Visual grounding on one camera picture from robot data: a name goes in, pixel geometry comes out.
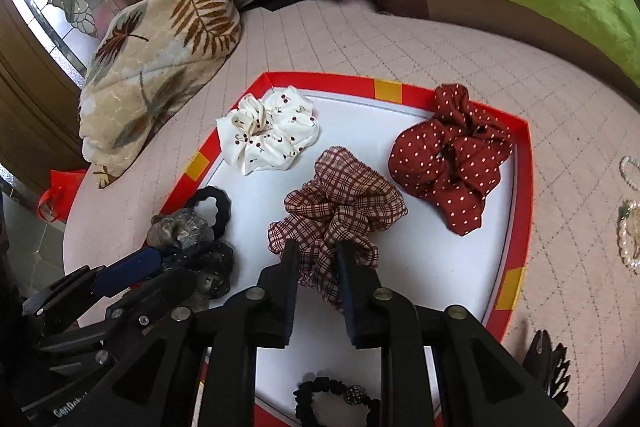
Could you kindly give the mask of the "pink plaid scrunchie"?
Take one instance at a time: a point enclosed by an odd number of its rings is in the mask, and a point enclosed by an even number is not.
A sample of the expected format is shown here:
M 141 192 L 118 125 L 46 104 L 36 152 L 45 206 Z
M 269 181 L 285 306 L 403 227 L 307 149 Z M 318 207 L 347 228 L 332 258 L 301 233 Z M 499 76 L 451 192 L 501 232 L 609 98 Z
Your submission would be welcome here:
M 281 256 L 293 239 L 299 251 L 299 285 L 318 291 L 335 309 L 342 307 L 337 245 L 353 243 L 357 262 L 375 269 L 378 247 L 370 235 L 388 230 L 408 213 L 397 188 L 341 146 L 329 147 L 317 158 L 314 176 L 285 196 L 284 209 L 285 218 L 269 225 L 269 250 Z

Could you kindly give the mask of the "black beaded hair claw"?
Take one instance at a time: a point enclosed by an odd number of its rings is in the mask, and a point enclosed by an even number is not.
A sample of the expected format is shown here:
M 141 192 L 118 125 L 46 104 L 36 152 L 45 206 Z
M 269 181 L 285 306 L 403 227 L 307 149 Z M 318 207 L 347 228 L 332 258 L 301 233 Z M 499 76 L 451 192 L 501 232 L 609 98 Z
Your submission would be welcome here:
M 547 329 L 538 329 L 522 366 L 555 404 L 564 410 L 568 403 L 570 359 L 563 343 L 552 346 Z

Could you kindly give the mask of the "red polka dot scrunchie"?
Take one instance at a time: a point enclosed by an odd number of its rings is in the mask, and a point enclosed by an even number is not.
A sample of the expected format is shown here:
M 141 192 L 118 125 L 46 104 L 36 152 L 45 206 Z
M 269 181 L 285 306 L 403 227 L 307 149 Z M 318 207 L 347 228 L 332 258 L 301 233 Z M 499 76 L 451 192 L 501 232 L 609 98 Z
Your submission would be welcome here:
M 447 228 L 465 236 L 482 226 L 488 194 L 511 156 L 511 130 L 472 103 L 461 84 L 442 84 L 427 121 L 400 132 L 388 171 L 409 195 L 434 205 Z

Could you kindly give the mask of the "red tray box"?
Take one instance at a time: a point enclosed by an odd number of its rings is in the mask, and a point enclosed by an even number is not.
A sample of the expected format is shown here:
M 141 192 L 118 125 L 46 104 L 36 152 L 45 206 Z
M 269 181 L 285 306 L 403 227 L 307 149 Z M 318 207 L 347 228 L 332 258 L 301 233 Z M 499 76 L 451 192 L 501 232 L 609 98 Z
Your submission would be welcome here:
M 526 122 L 451 84 L 381 98 L 371 79 L 266 74 L 252 92 L 287 83 L 318 103 L 316 159 L 244 178 L 213 134 L 169 197 L 221 182 L 243 272 L 294 263 L 221 308 L 200 424 L 252 425 L 256 400 L 295 411 L 291 389 L 321 369 L 378 392 L 383 426 L 532 425 L 544 396 L 501 344 L 532 227 Z

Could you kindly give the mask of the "grey black organza scrunchie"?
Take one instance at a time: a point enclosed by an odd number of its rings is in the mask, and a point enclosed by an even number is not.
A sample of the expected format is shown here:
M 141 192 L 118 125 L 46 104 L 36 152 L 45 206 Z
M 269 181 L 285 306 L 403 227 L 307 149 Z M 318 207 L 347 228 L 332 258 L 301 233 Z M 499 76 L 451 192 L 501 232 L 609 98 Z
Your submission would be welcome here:
M 234 250 L 222 239 L 229 220 L 228 210 L 218 210 L 212 225 L 194 208 L 156 215 L 146 232 L 146 245 L 160 251 L 165 265 L 193 272 L 199 296 L 218 299 L 230 291 L 234 268 Z

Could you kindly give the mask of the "white floral scrunchie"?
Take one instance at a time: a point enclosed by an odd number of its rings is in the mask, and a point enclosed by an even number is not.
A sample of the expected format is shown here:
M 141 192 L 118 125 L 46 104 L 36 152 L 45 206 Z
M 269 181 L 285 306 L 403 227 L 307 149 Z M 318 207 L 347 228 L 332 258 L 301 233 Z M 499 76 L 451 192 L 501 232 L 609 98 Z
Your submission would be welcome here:
M 221 155 L 243 176 L 256 170 L 286 170 L 314 145 L 320 124 L 314 104 L 295 87 L 273 91 L 265 100 L 244 95 L 238 107 L 217 119 Z

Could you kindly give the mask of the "leaf pattern beige pillow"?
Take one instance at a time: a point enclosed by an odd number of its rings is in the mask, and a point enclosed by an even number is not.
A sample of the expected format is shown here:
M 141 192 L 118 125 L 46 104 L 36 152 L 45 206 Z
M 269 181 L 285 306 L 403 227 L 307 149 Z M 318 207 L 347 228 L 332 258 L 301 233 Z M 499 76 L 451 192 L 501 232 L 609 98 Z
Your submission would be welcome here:
M 221 68 L 240 41 L 233 0 L 142 0 L 120 11 L 79 97 L 82 155 L 104 188 Z

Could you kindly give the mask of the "red bag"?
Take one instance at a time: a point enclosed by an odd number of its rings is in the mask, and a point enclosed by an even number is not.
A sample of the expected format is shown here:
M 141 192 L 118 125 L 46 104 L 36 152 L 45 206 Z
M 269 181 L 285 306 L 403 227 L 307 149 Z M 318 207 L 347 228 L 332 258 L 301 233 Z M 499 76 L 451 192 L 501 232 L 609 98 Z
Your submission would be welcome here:
M 50 186 L 39 199 L 36 207 L 37 216 L 49 223 L 65 222 L 86 173 L 86 169 L 51 170 Z

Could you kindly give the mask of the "brown folded blanket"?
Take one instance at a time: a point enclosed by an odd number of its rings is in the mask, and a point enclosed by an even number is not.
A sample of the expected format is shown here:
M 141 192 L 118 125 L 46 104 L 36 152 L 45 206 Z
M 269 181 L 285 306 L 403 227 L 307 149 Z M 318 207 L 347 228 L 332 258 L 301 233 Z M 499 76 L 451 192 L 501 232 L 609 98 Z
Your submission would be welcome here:
M 508 0 L 378 0 L 387 13 L 471 27 L 525 42 L 580 67 L 639 101 L 639 87 L 600 50 L 565 27 Z

